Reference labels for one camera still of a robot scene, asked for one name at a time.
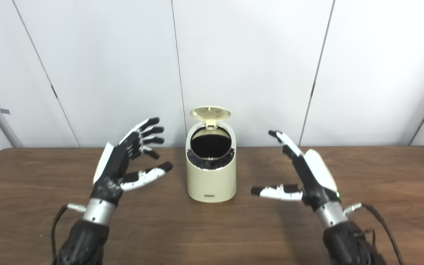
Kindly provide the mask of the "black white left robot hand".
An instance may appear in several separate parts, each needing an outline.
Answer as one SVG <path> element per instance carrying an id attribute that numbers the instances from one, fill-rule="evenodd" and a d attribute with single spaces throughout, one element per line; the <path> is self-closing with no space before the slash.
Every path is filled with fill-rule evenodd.
<path id="1" fill-rule="evenodd" d="M 131 161 L 141 155 L 159 159 L 159 154 L 148 146 L 150 143 L 164 143 L 164 139 L 157 136 L 164 131 L 164 127 L 158 126 L 159 122 L 159 117 L 146 119 L 130 129 L 118 144 L 106 144 L 93 177 L 91 199 L 104 200 L 118 206 L 125 191 L 143 187 L 172 170 L 172 163 L 165 162 L 156 167 L 127 173 Z"/>

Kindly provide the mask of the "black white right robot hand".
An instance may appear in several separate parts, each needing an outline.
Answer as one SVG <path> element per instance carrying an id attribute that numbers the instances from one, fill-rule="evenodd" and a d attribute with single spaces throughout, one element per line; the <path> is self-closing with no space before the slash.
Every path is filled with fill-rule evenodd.
<path id="1" fill-rule="evenodd" d="M 303 189 L 297 184 L 280 184 L 267 187 L 252 187 L 251 194 L 263 198 L 284 201 L 301 200 L 313 211 L 329 202 L 340 202 L 336 182 L 318 152 L 313 149 L 303 152 L 286 134 L 278 130 L 269 130 L 283 147 L 293 165 Z"/>

